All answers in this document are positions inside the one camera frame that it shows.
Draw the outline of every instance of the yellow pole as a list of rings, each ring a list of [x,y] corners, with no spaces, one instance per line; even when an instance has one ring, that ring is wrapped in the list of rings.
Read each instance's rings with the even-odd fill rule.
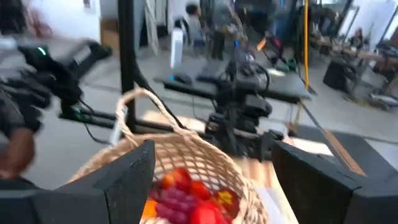
[[[304,75],[305,88],[308,89],[308,0],[304,2]]]

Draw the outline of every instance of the green light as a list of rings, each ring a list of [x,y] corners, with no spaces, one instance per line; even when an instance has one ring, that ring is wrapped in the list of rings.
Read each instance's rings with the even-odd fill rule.
[[[41,47],[38,47],[38,50],[43,54],[43,55],[47,55],[47,53],[45,52],[45,50]]]

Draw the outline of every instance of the cardboard box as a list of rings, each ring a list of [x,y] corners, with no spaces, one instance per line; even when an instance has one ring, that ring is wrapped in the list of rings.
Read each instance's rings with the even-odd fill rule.
[[[101,44],[111,47],[113,55],[119,57],[119,27],[117,19],[101,20]]]

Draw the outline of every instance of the wicker basket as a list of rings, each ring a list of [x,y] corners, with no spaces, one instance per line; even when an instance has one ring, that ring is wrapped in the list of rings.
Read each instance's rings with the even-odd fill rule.
[[[132,99],[146,95],[160,109],[160,112],[168,119],[174,133],[168,134],[143,134],[134,135],[125,125],[124,105]],[[202,140],[199,135],[178,126],[176,120],[166,112],[161,101],[151,92],[139,88],[126,93],[116,106],[116,117],[121,125],[125,139],[119,144],[101,150],[90,159],[75,174],[71,181],[76,180],[101,166],[110,163],[123,154],[133,150],[146,139],[155,142],[156,165],[154,181],[162,178],[165,173],[171,172],[176,167],[185,167],[196,180],[202,180],[207,187],[218,190],[220,187],[228,187],[235,191],[241,198],[238,216],[234,224],[267,224],[267,213],[251,181],[247,180],[234,161],[212,144]],[[165,220],[141,220],[141,223],[167,223]]]

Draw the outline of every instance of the basket handle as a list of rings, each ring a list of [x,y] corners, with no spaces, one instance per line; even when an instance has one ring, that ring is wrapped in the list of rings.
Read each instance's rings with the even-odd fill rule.
[[[146,95],[148,96],[152,102],[156,105],[156,107],[160,110],[160,112],[167,118],[169,121],[169,125],[173,128],[173,131],[177,134],[183,135],[184,133],[192,133],[190,130],[182,129],[178,126],[176,119],[174,119],[169,112],[167,112],[163,103],[158,99],[156,95],[151,93],[149,90],[144,88],[136,88],[134,90],[126,92],[116,104],[116,119],[121,127],[122,132],[128,138],[128,140],[135,142],[132,137],[134,136],[131,130],[126,125],[126,112],[123,109],[127,103],[131,100],[137,98],[138,96]]]

